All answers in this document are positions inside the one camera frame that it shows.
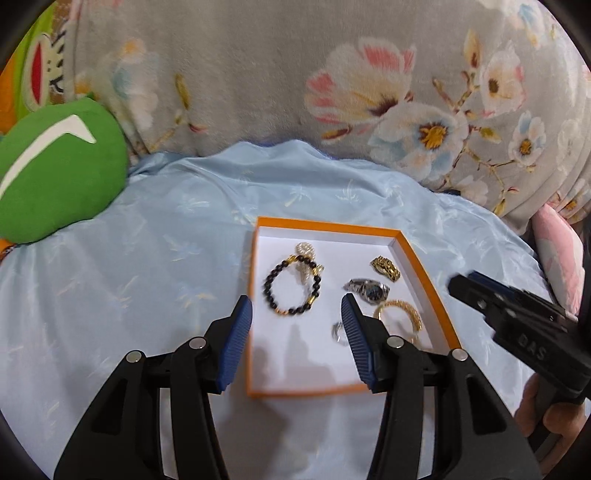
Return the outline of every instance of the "beaded bracelet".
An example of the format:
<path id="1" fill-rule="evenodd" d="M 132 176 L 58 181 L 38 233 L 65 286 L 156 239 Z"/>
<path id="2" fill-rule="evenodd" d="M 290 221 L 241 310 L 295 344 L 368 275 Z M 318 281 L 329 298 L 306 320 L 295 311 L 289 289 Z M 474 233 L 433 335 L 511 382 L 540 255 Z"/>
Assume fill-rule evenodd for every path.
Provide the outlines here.
<path id="1" fill-rule="evenodd" d="M 273 284 L 273 280 L 275 280 L 275 277 L 277 275 L 279 275 L 279 273 L 285 267 L 288 267 L 289 265 L 291 265 L 294 262 L 303 263 L 304 265 L 306 265 L 307 267 L 309 267 L 311 269 L 311 272 L 314 275 L 314 284 L 312 285 L 312 293 L 310 293 L 310 295 L 308 296 L 306 301 L 300 307 L 290 308 L 289 310 L 281 310 L 277 306 L 277 303 L 275 302 L 275 299 L 273 298 L 273 295 L 271 293 L 271 285 Z M 312 308 L 312 304 L 320 295 L 320 280 L 321 280 L 320 266 L 317 265 L 316 262 L 314 262 L 313 260 L 311 260 L 308 257 L 305 257 L 303 255 L 298 255 L 298 256 L 290 255 L 283 262 L 281 262 L 279 265 L 277 265 L 273 270 L 271 270 L 271 273 L 269 273 L 267 279 L 265 280 L 265 289 L 264 289 L 265 298 L 269 302 L 269 306 L 273 310 L 275 310 L 275 312 L 278 315 L 302 314 L 306 310 L 310 310 Z"/>

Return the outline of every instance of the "pink flower print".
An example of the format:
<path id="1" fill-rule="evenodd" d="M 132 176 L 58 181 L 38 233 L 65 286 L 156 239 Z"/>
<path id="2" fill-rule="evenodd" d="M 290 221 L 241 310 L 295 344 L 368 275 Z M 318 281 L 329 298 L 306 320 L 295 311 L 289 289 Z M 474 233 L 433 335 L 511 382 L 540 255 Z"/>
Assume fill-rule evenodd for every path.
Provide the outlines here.
<path id="1" fill-rule="evenodd" d="M 332 51 L 326 66 L 315 72 L 306 86 L 306 108 L 320 122 L 345 124 L 330 135 L 346 135 L 356 127 L 362 133 L 409 95 L 415 65 L 415 48 L 402 52 L 393 43 L 361 38 L 357 48 L 343 44 Z"/>

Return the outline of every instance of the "gold bracelet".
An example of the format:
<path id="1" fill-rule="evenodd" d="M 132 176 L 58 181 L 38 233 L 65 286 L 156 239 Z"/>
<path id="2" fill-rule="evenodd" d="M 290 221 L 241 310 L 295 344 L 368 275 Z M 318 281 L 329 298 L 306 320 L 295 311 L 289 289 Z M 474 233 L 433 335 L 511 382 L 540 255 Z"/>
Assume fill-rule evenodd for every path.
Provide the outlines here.
<path id="1" fill-rule="evenodd" d="M 410 341 L 412 344 L 415 344 L 415 341 L 418 341 L 418 333 L 423 329 L 423 321 L 421 320 L 421 316 L 418 314 L 416 309 L 407 301 L 388 300 L 383 302 L 378 308 L 375 309 L 374 318 L 382 321 L 382 311 L 388 307 L 398 307 L 399 309 L 403 309 L 408 314 L 408 317 L 413 324 L 414 332 L 414 336 Z"/>

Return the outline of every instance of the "light blue bedsheet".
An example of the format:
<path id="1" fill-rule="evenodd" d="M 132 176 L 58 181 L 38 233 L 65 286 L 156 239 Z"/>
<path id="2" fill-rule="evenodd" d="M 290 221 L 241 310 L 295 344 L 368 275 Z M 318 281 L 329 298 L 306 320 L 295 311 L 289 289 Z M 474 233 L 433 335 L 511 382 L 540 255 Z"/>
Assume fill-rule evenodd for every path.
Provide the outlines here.
<path id="1" fill-rule="evenodd" d="M 299 141 L 241 143 L 209 158 L 156 154 L 96 219 L 20 247 L 0 267 L 0 408 L 45 472 L 126 352 L 173 351 L 228 315 L 246 292 L 259 215 L 403 230 L 462 343 L 516 408 L 530 371 L 446 293 L 451 275 L 479 270 L 548 298 L 532 251 L 493 214 Z M 249 400 L 240 369 L 212 409 L 234 480 L 365 479 L 383 401 Z M 164 450 L 170 465 L 170 432 Z"/>

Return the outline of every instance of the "watch face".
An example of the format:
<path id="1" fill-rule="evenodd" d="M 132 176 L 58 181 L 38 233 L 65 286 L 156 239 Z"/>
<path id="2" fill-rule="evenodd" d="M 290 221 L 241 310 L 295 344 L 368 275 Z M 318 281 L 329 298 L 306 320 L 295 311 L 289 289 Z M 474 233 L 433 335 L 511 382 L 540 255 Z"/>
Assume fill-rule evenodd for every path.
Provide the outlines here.
<path id="1" fill-rule="evenodd" d="M 384 298 L 384 289 L 379 285 L 372 285 L 365 289 L 365 294 L 371 301 L 380 301 Z"/>

